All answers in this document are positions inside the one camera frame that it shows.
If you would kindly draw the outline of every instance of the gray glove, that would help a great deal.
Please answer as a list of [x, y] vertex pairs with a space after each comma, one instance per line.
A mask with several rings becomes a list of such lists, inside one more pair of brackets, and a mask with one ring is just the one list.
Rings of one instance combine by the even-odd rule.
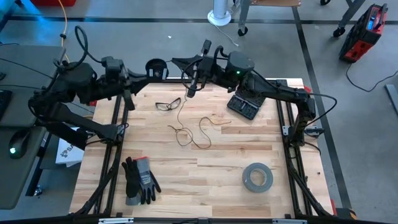
[[150, 204], [150, 200], [156, 200], [155, 189], [161, 193], [159, 184], [157, 183], [153, 173], [149, 170], [149, 159], [148, 157], [143, 157], [137, 159], [137, 166], [139, 171], [139, 176], [141, 178], [140, 184], [142, 187], [141, 194], [141, 204], [143, 205], [145, 201]]

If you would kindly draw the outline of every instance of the gray tape roll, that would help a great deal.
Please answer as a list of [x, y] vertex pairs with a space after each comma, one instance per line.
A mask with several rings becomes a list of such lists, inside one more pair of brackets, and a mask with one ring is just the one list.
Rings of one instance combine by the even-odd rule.
[[[250, 175], [253, 171], [259, 171], [264, 175], [264, 183], [262, 183], [262, 185], [256, 185], [251, 181]], [[274, 176], [272, 175], [270, 168], [262, 163], [256, 162], [245, 168], [242, 175], [242, 181], [244, 186], [251, 192], [263, 193], [271, 188], [272, 183], [274, 182]]]

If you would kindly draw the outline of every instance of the gray floor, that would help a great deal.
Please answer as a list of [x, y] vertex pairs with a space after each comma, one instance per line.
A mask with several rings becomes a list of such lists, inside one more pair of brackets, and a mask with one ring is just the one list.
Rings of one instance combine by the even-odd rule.
[[[348, 8], [344, 0], [332, 0], [324, 7], [315, 0], [302, 2], [298, 11], [301, 19], [307, 20], [339, 20]], [[366, 1], [355, 18], [372, 2], [375, 1]], [[393, 13], [398, 8], [397, 1], [376, 2], [387, 2], [387, 19], [398, 19], [397, 14]], [[17, 14], [62, 16], [57, 7], [36, 9], [28, 3]], [[108, 4], [107, 0], [80, 0], [76, 7], [67, 9], [67, 14], [70, 17], [204, 19], [211, 8], [212, 0], [201, 1], [201, 4], [194, 0], [113, 0], [112, 4]], [[293, 14], [289, 7], [252, 7], [248, 18], [293, 19]], [[209, 23], [69, 22], [66, 45], [72, 60], [79, 59], [81, 55], [73, 35], [75, 25], [86, 30], [90, 52], [94, 56], [121, 58], [135, 72], [144, 72], [145, 63], [154, 57], [166, 60], [191, 57], [200, 51], [203, 41], [209, 39], [213, 42], [213, 49], [223, 45], [227, 52], [244, 52], [256, 62], [256, 70], [266, 77], [303, 78], [304, 83], [311, 86], [294, 24], [247, 24], [249, 32], [244, 37], [236, 34], [237, 24], [222, 27], [240, 45], [237, 48]], [[60, 45], [58, 35], [63, 26], [63, 22], [9, 21], [0, 33], [0, 40], [30, 45]], [[349, 197], [359, 219], [398, 223], [398, 174], [395, 172], [398, 168], [398, 116], [383, 88], [388, 83], [398, 87], [398, 76], [383, 82], [371, 93], [351, 86], [345, 78], [348, 65], [338, 60], [345, 35], [339, 39], [332, 38], [335, 28], [335, 25], [303, 25], [320, 91], [338, 99], [338, 105], [328, 115], [328, 120]], [[398, 69], [395, 61], [398, 56], [395, 47], [397, 36], [398, 26], [386, 26], [377, 45], [351, 67], [349, 74], [355, 83], [371, 88], [378, 80]], [[100, 65], [93, 65], [97, 73], [103, 73]], [[178, 70], [170, 67], [170, 74], [178, 76]], [[327, 99], [323, 102], [326, 108], [331, 106]], [[323, 138], [320, 138], [319, 145], [323, 151], [322, 161], [330, 195], [338, 206], [340, 200]], [[0, 211], [0, 220], [66, 214], [76, 177], [74, 171], [49, 171], [40, 180], [42, 185], [48, 186], [45, 193], [40, 198], [22, 196], [16, 209]]]

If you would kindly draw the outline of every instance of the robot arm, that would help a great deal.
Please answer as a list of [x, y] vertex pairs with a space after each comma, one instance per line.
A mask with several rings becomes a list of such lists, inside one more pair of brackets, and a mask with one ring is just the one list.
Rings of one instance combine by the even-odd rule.
[[[112, 57], [101, 60], [105, 74], [97, 77], [88, 63], [81, 63], [73, 70], [58, 70], [58, 76], [49, 87], [37, 91], [29, 100], [29, 108], [48, 131], [80, 149], [86, 146], [87, 133], [91, 131], [100, 139], [118, 142], [120, 126], [98, 124], [92, 120], [72, 113], [64, 103], [72, 102], [78, 96], [80, 103], [88, 105], [92, 101], [111, 99], [122, 95], [128, 110], [134, 110], [131, 95], [140, 92], [148, 83], [165, 80], [169, 73], [162, 60], [151, 64], [151, 72], [137, 74], [125, 68], [123, 61]], [[72, 130], [65, 123], [78, 126]]]
[[[287, 139], [291, 144], [303, 146], [303, 131], [307, 123], [315, 119], [316, 116], [314, 99], [302, 88], [291, 88], [278, 82], [276, 85], [271, 84], [254, 71], [254, 62], [241, 52], [231, 52], [226, 55], [223, 52], [223, 47], [219, 46], [215, 50], [213, 57], [207, 56], [210, 45], [211, 42], [206, 40], [203, 44], [201, 56], [172, 59], [172, 62], [183, 70], [182, 78], [184, 73], [186, 73], [192, 79], [190, 86], [185, 85], [188, 88], [187, 96], [190, 98], [194, 97], [195, 92], [203, 89], [206, 82], [209, 81], [226, 88], [228, 93], [240, 90], [253, 95], [295, 103], [298, 108], [298, 115], [295, 124], [289, 128]], [[217, 59], [226, 60], [226, 67], [222, 68], [219, 66]], [[197, 88], [199, 81], [201, 81], [201, 87]]]

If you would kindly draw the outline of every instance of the wooden table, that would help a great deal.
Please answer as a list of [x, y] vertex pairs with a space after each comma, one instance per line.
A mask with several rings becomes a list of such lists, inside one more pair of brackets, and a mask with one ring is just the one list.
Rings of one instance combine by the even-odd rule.
[[[303, 87], [301, 79], [287, 81], [289, 86]], [[275, 100], [266, 99], [255, 119], [250, 121], [226, 107], [232, 94], [208, 84], [185, 103], [180, 113], [181, 122], [192, 130], [201, 147], [209, 145], [198, 126], [202, 117], [207, 116], [215, 123], [230, 123], [215, 126], [208, 120], [202, 121], [202, 128], [210, 136], [212, 145], [200, 149], [194, 144], [185, 147], [177, 144], [174, 130], [167, 125], [180, 127], [178, 110], [159, 111], [155, 107], [155, 102], [170, 103], [177, 97], [183, 100], [184, 93], [181, 84], [151, 84], [133, 99], [136, 110], [129, 112], [127, 122], [130, 127], [124, 137], [121, 158], [123, 161], [129, 156], [150, 157], [150, 169], [162, 193], [157, 193], [157, 200], [150, 205], [127, 206], [126, 179], [124, 169], [119, 166], [112, 213], [123, 212], [124, 217], [160, 218], [282, 218], [286, 213], [293, 215]], [[115, 98], [98, 102], [95, 121], [111, 122]], [[182, 143], [188, 141], [185, 133], [178, 137]], [[316, 144], [310, 138], [306, 141]], [[86, 148], [71, 212], [81, 208], [97, 187], [105, 147], [98, 143]], [[302, 160], [308, 187], [324, 208], [332, 212], [319, 152], [311, 146], [302, 147]], [[255, 194], [243, 186], [243, 169], [253, 162], [261, 162], [272, 170], [274, 184], [267, 192]], [[297, 189], [304, 211], [302, 193]], [[105, 190], [102, 208], [106, 205], [107, 193]]]

